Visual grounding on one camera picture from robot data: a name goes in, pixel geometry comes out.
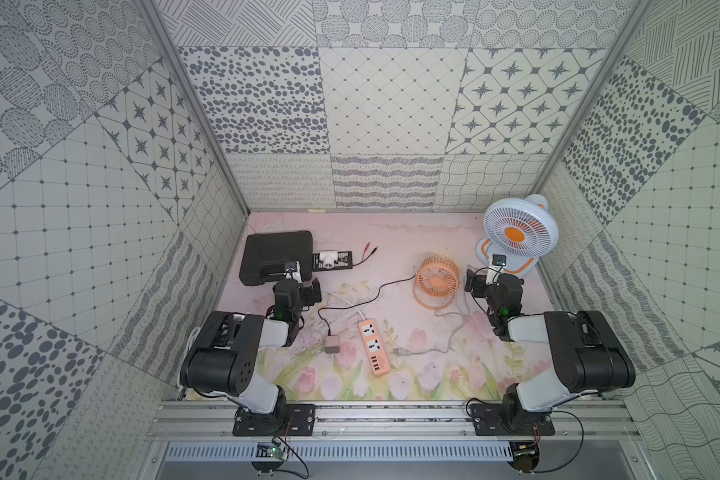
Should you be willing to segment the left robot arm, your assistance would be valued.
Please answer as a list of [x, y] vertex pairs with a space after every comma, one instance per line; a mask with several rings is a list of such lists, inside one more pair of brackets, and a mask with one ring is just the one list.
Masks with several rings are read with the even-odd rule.
[[303, 310], [322, 301], [317, 280], [307, 286], [286, 278], [273, 286], [274, 305], [265, 315], [213, 311], [184, 357], [179, 382], [207, 398], [238, 406], [236, 437], [313, 433], [313, 404], [290, 404], [281, 386], [255, 372], [261, 349], [290, 347], [303, 328]]

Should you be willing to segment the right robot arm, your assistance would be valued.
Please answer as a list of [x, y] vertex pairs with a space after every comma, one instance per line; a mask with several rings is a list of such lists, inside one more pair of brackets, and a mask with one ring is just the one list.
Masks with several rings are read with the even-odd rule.
[[635, 366], [601, 312], [524, 314], [524, 281], [508, 273], [486, 275], [485, 270], [469, 269], [464, 291], [487, 302], [493, 333], [505, 343], [546, 345], [552, 366], [507, 387], [499, 406], [469, 400], [465, 410], [476, 435], [552, 436], [554, 408], [582, 395], [634, 384]]

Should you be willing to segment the pink USB charger adapter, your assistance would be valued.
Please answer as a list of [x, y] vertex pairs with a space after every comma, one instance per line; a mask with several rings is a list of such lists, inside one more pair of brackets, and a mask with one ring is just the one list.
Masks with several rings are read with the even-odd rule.
[[341, 341], [336, 335], [328, 335], [324, 343], [324, 351], [326, 354], [338, 354], [340, 352]]

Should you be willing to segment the pink power strip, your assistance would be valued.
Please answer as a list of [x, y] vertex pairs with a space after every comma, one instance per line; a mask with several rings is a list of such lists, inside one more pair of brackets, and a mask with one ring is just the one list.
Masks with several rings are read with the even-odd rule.
[[374, 376], [388, 374], [391, 370], [391, 365], [387, 351], [383, 345], [380, 328], [374, 320], [368, 319], [359, 322], [358, 329], [368, 356], [372, 374]]

